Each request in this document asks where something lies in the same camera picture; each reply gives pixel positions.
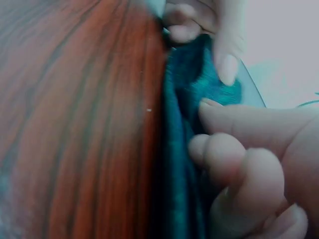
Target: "fabric fold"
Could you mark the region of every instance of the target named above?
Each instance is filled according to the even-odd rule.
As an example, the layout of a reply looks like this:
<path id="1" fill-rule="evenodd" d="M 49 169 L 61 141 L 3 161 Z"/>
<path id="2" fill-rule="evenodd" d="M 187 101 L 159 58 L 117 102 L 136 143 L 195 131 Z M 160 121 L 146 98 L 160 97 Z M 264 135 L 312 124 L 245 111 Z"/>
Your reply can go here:
<path id="1" fill-rule="evenodd" d="M 198 118 L 202 98 L 222 105 L 241 102 L 241 85 L 228 87 L 212 62 L 212 39 L 203 34 L 172 50 L 163 88 L 163 173 L 165 239 L 206 239 L 211 198 L 201 187 L 202 172 L 188 156 L 187 145 L 204 133 Z"/>

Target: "finger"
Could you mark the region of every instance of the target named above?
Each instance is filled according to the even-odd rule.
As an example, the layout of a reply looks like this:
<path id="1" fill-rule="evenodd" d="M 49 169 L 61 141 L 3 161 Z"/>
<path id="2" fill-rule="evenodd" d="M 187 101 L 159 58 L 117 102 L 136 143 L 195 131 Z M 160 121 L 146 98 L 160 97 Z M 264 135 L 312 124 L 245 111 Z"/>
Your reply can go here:
<path id="1" fill-rule="evenodd" d="M 265 231 L 249 239 L 303 239 L 306 236 L 307 227 L 305 211 L 295 204 L 276 218 Z"/>
<path id="2" fill-rule="evenodd" d="M 273 110 L 247 106 L 223 107 L 204 99 L 199 117 L 209 134 L 223 132 L 238 139 L 245 148 L 264 147 L 283 156 L 294 137 L 318 113 L 306 108 Z"/>
<path id="3" fill-rule="evenodd" d="M 276 156 L 248 150 L 228 190 L 211 207 L 212 238 L 243 237 L 272 215 L 283 197 L 284 175 Z"/>
<path id="4" fill-rule="evenodd" d="M 201 28 L 193 20 L 188 20 L 183 25 L 170 26 L 168 30 L 173 42 L 187 43 L 194 40 L 200 34 Z"/>
<path id="5" fill-rule="evenodd" d="M 236 175 L 246 150 L 234 137 L 217 133 L 198 135 L 189 144 L 189 155 L 215 185 L 227 186 Z"/>
<path id="6" fill-rule="evenodd" d="M 245 0 L 223 0 L 218 6 L 219 31 L 214 43 L 214 63 L 220 80 L 231 86 L 245 48 Z"/>
<path id="7" fill-rule="evenodd" d="M 195 9 L 188 4 L 167 3 L 162 20 L 165 26 L 183 25 L 184 22 L 193 19 L 195 16 Z"/>

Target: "fingernail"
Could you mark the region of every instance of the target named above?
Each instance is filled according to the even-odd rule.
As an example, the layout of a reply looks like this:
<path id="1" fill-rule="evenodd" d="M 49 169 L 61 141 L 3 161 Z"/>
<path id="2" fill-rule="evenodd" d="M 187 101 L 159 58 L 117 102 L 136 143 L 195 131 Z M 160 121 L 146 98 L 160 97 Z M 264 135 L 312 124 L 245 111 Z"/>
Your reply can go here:
<path id="1" fill-rule="evenodd" d="M 231 86 L 235 82 L 238 71 L 238 60 L 232 55 L 226 55 L 219 67 L 218 75 L 222 83 Z"/>
<path id="2" fill-rule="evenodd" d="M 290 206 L 277 220 L 267 229 L 269 238 L 281 238 L 299 219 L 304 216 L 304 211 L 296 204 Z"/>
<path id="3" fill-rule="evenodd" d="M 202 102 L 202 103 L 206 103 L 206 104 L 208 104 L 208 105 L 210 105 L 210 106 L 223 106 L 223 105 L 221 105 L 220 103 L 218 103 L 218 102 L 216 102 L 216 101 L 212 101 L 211 99 L 208 99 L 208 98 L 202 99 L 201 102 Z"/>

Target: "reddish-brown wooden surface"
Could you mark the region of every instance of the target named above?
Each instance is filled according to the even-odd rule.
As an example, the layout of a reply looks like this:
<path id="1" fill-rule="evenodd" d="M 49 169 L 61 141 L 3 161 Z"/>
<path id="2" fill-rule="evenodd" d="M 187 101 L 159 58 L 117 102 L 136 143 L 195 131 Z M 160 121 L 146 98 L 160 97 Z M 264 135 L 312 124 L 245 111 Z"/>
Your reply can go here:
<path id="1" fill-rule="evenodd" d="M 142 0 L 0 1 L 0 239 L 142 239 L 164 54 Z"/>

